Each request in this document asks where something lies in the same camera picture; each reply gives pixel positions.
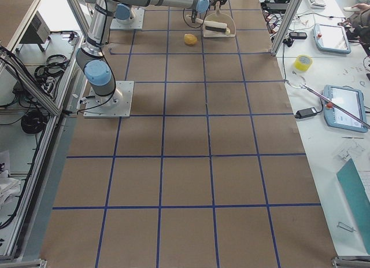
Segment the white table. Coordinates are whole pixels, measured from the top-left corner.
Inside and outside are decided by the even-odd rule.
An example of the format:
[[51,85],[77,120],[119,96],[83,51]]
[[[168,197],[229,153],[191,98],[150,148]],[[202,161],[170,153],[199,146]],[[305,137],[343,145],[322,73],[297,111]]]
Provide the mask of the white table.
[[[327,3],[326,9],[315,10],[315,12],[327,16],[343,16],[335,0],[325,0],[325,2]],[[307,1],[303,0],[298,13],[307,10],[309,10]],[[305,20],[308,21],[307,25],[296,23],[292,24],[291,29],[301,31],[299,29],[310,27],[314,23],[337,24],[340,22],[339,19],[330,20],[318,15],[313,17],[312,14],[301,17],[301,21]],[[304,31],[308,35],[306,40],[296,40],[292,47],[285,47],[284,62],[287,79],[296,85],[303,82],[299,76],[292,73],[293,63],[296,56],[307,54],[313,58],[313,64],[307,72],[301,75],[311,88],[322,91],[325,85],[351,86],[364,93],[365,105],[370,107],[370,80],[366,76],[366,73],[370,72],[366,71],[362,64],[366,53],[361,45],[351,45],[352,52],[348,55],[324,53],[316,48],[312,28]],[[282,51],[283,46],[280,47],[277,60],[284,76]],[[318,110],[321,108],[319,99],[307,90],[294,89],[289,85],[286,85],[286,89],[294,112],[309,107],[316,107]],[[323,114],[297,120],[297,125],[337,254],[339,256],[368,256],[358,231],[349,232],[337,227],[338,222],[355,229],[357,226],[336,178],[336,173],[345,164],[345,161],[338,156],[338,148],[353,141],[366,149],[360,157],[354,159],[355,163],[363,169],[370,170],[370,133],[363,134],[328,127]]]

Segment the grid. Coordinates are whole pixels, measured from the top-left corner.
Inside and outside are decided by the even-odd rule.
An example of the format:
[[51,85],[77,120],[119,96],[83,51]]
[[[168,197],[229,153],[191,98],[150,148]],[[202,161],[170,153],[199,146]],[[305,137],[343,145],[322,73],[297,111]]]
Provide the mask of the grid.
[[[146,19],[166,15],[166,27],[156,23],[160,30],[151,26],[144,27],[142,32],[133,32],[131,40],[130,33],[112,35],[113,44],[108,49],[115,54],[109,54],[106,50],[106,57],[116,78],[135,80],[132,115],[128,120],[115,121],[79,118],[54,203],[42,257],[49,262],[59,263],[59,267],[68,267],[68,261],[74,264],[77,261],[79,267],[219,268],[240,266],[246,260],[249,261],[248,266],[254,267],[331,265],[334,249],[276,60],[264,50],[268,47],[263,38],[256,39],[249,47],[240,42],[243,32],[247,36],[250,32],[257,32],[257,36],[264,35],[264,39],[269,40],[258,0],[241,1],[248,1],[247,9],[242,9],[239,0],[229,0],[222,11],[230,14],[236,27],[240,27],[235,43],[234,39],[223,39],[216,42],[214,49],[209,47],[209,40],[203,38],[200,38],[196,47],[180,46],[179,43],[173,45],[176,38],[171,38],[172,34],[193,32],[200,35],[201,30],[183,28],[174,21],[174,17],[179,19],[182,10],[171,8],[149,7],[146,11]],[[250,18],[258,18],[253,21],[246,16],[241,20],[240,16],[246,13],[252,14]],[[245,20],[249,20],[252,25],[244,25]],[[161,46],[160,41],[156,42],[158,38],[150,37],[155,34],[166,37],[165,46]],[[120,39],[130,43],[129,49]],[[217,46],[220,44],[225,44],[226,48]],[[225,60],[221,65],[220,58]],[[144,66],[152,64],[158,68],[153,69],[152,66],[148,71],[140,72],[135,69],[138,63]],[[274,93],[261,94],[261,89]],[[100,130],[93,130],[92,133],[83,129],[96,126]],[[232,176],[240,171],[237,168],[233,172],[229,170],[244,164],[245,169],[241,172],[244,174],[243,180],[247,175],[258,175],[245,183],[253,185],[253,181],[257,182],[256,189],[261,190],[256,196],[252,196],[253,188],[239,192],[232,180]],[[106,182],[104,188],[103,183],[98,186],[100,200],[97,199],[98,192],[90,192],[89,195],[95,197],[83,198],[78,195],[78,188],[68,189],[72,181],[65,178],[71,177],[78,181],[76,174],[96,169],[101,171],[99,174],[104,175],[102,178]],[[130,177],[130,173],[134,174],[138,170],[142,170],[141,175],[135,174],[138,179]],[[278,177],[290,173],[294,175],[295,172],[298,173],[296,177],[285,179],[290,180],[287,184],[296,184],[291,189],[298,188],[301,193],[292,191],[290,194],[282,194],[279,189],[284,188],[278,185]],[[140,176],[147,181],[146,186],[137,182]],[[158,189],[152,187],[156,185],[156,179],[159,181]],[[135,190],[139,190],[135,189],[137,184],[143,188],[140,190],[142,193],[135,193]],[[238,193],[239,198],[236,195],[234,198],[230,196],[230,186],[235,188],[233,191]],[[140,201],[140,198],[135,197],[140,195],[147,198]],[[64,239],[55,233],[63,215],[74,217],[67,221],[67,224],[74,227],[76,221],[79,221],[78,228],[84,221],[89,226],[91,220],[96,221],[93,226],[95,232],[92,233],[94,237],[89,239],[93,240],[90,242],[92,252],[89,257],[82,259],[70,252],[74,257],[64,263],[56,253],[57,245],[54,250],[50,246],[52,240]],[[117,232],[119,227],[112,229],[119,219],[124,221],[120,226],[125,223],[132,226],[134,237],[130,235],[131,229],[120,229],[123,230],[121,233]],[[145,219],[152,223],[145,224]],[[259,224],[264,228],[261,236],[253,237],[253,233],[244,232],[246,227]],[[304,225],[316,232],[312,234],[314,243],[306,233],[301,233],[304,232],[301,229]],[[300,251],[300,245],[296,251],[292,249],[291,244],[294,242],[285,233],[287,230],[298,236],[299,243],[306,247],[306,251]],[[239,235],[248,234],[254,239],[254,243],[247,246],[248,249],[252,251],[253,245],[256,245],[253,252],[244,251],[247,247],[243,247],[243,238],[238,239]],[[125,247],[125,243],[121,251],[114,250],[116,253],[111,255],[108,247],[114,244],[114,235],[127,238],[127,242],[137,241],[136,251]],[[186,242],[181,243],[181,239],[193,242],[194,249],[187,248]],[[207,242],[211,239],[212,247]],[[228,251],[230,244],[231,248],[239,248],[236,245],[238,242],[240,250],[249,259],[238,252]],[[320,244],[317,245],[321,250],[319,252],[309,246],[316,243]],[[142,254],[144,260],[132,256],[128,261],[127,255],[117,255],[117,252],[125,254],[125,248],[127,254]]]

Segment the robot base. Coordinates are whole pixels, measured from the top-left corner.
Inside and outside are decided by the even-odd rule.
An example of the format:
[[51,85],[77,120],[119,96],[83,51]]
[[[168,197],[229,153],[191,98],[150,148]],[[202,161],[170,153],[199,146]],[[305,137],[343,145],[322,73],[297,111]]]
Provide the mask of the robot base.
[[[117,81],[117,92],[122,94],[121,96],[114,94],[113,98],[117,98],[117,102],[108,102],[107,104],[110,105],[102,105],[101,107],[86,110],[83,116],[85,118],[128,118],[130,116],[132,95],[134,93],[134,81]],[[90,89],[89,95],[95,95],[93,88]],[[86,108],[98,105],[95,99],[91,99],[87,101]]]
[[144,23],[144,9],[132,9],[135,13],[135,19],[129,24],[122,24],[117,21],[117,19],[112,20],[112,25],[110,25],[111,31],[125,31],[125,30],[142,30]]

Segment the brown paper floor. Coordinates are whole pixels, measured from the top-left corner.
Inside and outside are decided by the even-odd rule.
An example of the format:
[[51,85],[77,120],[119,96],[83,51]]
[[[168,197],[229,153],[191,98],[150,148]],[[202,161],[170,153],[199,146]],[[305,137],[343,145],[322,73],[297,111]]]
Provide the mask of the brown paper floor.
[[331,267],[258,0],[224,9],[236,38],[203,39],[154,6],[143,31],[111,33],[132,116],[78,117],[40,255],[50,267]]

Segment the power adapter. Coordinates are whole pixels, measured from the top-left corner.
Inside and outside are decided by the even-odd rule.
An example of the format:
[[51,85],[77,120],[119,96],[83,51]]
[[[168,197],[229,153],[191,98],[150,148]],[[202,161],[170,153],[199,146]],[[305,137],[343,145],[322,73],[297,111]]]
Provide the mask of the power adapter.
[[309,118],[311,116],[316,116],[316,115],[317,115],[317,110],[314,107],[311,107],[311,108],[297,111],[294,117],[296,119],[305,119],[305,118]]
[[288,47],[293,45],[294,39],[293,38],[284,38],[283,43],[286,44]]

